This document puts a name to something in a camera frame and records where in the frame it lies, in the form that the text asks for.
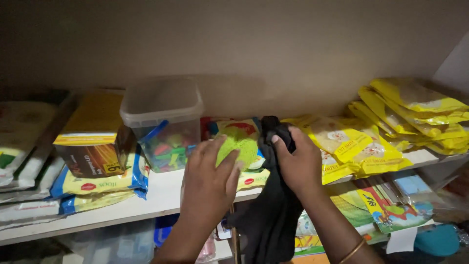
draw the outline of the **beige wall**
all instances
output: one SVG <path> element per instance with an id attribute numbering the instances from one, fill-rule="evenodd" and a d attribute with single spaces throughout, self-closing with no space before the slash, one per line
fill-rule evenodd
<path id="1" fill-rule="evenodd" d="M 213 116 L 334 114 L 373 77 L 431 77 L 466 0 L 2 1 L 0 84 L 197 75 Z"/>

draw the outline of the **cardboard box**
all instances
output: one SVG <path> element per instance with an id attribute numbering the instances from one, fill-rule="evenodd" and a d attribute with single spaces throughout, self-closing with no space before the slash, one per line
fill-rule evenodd
<path id="1" fill-rule="evenodd" d="M 119 115 L 123 96 L 85 95 L 54 145 L 75 177 L 123 174 L 135 138 Z"/>

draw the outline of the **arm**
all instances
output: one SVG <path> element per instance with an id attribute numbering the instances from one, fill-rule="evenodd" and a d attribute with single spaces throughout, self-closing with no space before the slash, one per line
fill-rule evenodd
<path id="1" fill-rule="evenodd" d="M 190 155 L 184 171 L 179 220 L 152 264 L 194 263 L 210 233 L 235 200 L 242 167 L 242 163 L 235 163 L 239 150 L 233 150 L 215 167 L 225 139 L 223 135 L 202 142 Z"/>
<path id="2" fill-rule="evenodd" d="M 281 173 L 313 222 L 329 261 L 332 264 L 340 263 L 363 238 L 335 207 L 322 186 L 319 148 L 298 128 L 290 127 L 289 130 L 296 144 L 296 151 L 292 154 L 280 137 L 272 137 Z M 380 264 L 383 261 L 365 243 L 344 262 L 353 263 Z"/>

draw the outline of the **left hand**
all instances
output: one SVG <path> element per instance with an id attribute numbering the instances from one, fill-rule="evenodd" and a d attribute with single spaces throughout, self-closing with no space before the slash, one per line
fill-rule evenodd
<path id="1" fill-rule="evenodd" d="M 184 172 L 184 193 L 180 220 L 194 228 L 212 231 L 235 200 L 242 163 L 236 162 L 239 150 L 231 151 L 215 166 L 226 135 L 204 141 L 192 151 Z"/>

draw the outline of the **right hand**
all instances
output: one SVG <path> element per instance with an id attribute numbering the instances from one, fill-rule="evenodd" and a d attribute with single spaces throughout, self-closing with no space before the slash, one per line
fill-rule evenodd
<path id="1" fill-rule="evenodd" d="M 288 128 L 296 150 L 289 153 L 283 140 L 274 135 L 272 143 L 277 150 L 277 159 L 285 183 L 301 200 L 307 193 L 322 189 L 321 151 L 299 128 Z"/>

